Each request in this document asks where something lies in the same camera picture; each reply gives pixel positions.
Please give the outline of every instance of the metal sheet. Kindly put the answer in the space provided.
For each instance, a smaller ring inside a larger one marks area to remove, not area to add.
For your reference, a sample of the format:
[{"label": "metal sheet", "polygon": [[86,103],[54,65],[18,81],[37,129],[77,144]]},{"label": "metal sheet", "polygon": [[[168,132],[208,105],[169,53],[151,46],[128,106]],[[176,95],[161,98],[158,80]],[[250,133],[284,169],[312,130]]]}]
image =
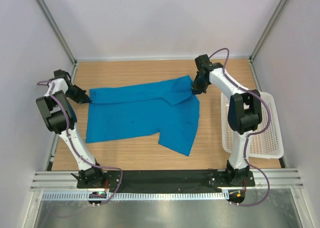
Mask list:
[{"label": "metal sheet", "polygon": [[[245,202],[262,199],[265,189],[247,190]],[[290,189],[272,189],[254,207],[236,207],[226,200],[120,201],[88,207],[83,201],[42,201],[36,228],[302,228]]]}]

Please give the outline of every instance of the wooden tabletop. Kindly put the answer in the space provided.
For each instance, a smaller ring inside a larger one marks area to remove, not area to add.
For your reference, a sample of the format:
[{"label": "wooden tabletop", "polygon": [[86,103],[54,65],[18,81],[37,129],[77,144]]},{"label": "wooden tabletop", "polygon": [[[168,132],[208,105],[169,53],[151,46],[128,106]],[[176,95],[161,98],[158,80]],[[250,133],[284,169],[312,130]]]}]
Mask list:
[{"label": "wooden tabletop", "polygon": [[[231,59],[227,71],[242,85],[255,89],[255,81],[247,59]],[[159,82],[190,75],[196,76],[194,60],[81,62],[75,84],[84,90],[100,87],[122,87]],[[221,91],[209,85],[206,94],[198,95],[200,118],[190,156],[182,155],[158,144],[159,133],[149,136],[88,143],[88,150],[102,166],[123,170],[188,170],[224,169],[230,156],[222,146]],[[88,104],[70,102],[76,115],[82,139],[86,140]],[[277,159],[250,158],[259,168],[280,168]],[[53,171],[78,170],[67,145],[58,143]]]}]

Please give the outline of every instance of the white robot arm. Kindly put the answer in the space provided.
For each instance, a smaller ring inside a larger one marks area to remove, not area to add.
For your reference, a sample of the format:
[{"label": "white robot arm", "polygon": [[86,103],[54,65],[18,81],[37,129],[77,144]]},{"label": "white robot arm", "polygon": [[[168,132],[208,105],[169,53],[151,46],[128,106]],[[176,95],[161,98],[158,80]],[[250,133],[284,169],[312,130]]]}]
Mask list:
[{"label": "white robot arm", "polygon": [[[226,173],[230,184],[239,185],[249,174],[250,167],[245,158],[248,160],[252,137],[248,138],[246,157],[244,157],[245,142],[247,136],[253,133],[262,122],[261,102],[242,91],[248,89],[232,78],[226,70],[223,71],[221,63],[211,63],[208,55],[198,56],[195,63],[198,72],[192,84],[192,92],[195,95],[206,93],[208,85],[214,84],[230,101],[228,123],[233,130],[233,140]],[[257,90],[251,90],[251,92],[260,96]]]},{"label": "white robot arm", "polygon": [[[74,156],[79,173],[78,176],[72,174],[78,181],[82,182],[85,186],[99,186],[106,180],[102,169],[92,167],[90,164],[99,166],[95,157],[88,151],[84,141],[82,140],[77,129],[77,117],[73,111],[67,98],[72,99],[76,103],[83,104],[89,103],[91,100],[86,95],[86,91],[80,89],[78,86],[71,83],[69,73],[63,70],[56,70],[54,78],[49,80],[48,90],[44,96],[36,99],[36,104],[39,108],[43,121],[46,127],[51,132],[55,132],[67,144],[72,155]],[[58,107],[52,97],[54,96],[62,105],[68,116],[69,124],[69,137],[67,136],[67,122],[62,110]],[[88,161],[84,162],[74,151],[70,141],[80,154],[82,159]]]}]

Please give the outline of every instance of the blue cloth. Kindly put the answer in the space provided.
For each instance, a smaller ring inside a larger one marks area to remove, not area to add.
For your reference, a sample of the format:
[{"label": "blue cloth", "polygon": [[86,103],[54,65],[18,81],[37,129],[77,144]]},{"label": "blue cloth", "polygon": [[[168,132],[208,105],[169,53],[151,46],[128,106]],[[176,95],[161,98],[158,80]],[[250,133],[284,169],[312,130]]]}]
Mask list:
[{"label": "blue cloth", "polygon": [[90,89],[86,142],[149,136],[188,156],[199,120],[189,76],[119,88]]}]

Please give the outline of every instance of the white plastic basket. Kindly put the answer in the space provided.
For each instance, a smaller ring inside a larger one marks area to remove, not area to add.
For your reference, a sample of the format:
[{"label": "white plastic basket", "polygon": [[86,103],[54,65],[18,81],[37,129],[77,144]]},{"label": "white plastic basket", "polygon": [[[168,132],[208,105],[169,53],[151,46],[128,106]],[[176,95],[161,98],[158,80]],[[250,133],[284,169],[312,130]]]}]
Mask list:
[{"label": "white plastic basket", "polygon": [[[261,98],[267,103],[271,111],[271,123],[269,128],[262,134],[253,135],[250,157],[279,159],[284,155],[284,146],[282,143],[279,120],[273,96],[266,92],[260,91]],[[267,124],[268,113],[263,104],[262,122],[258,125],[257,131],[261,131]],[[228,123],[229,100],[221,93],[221,127],[222,127],[222,146],[223,149],[231,153],[233,130]]]}]

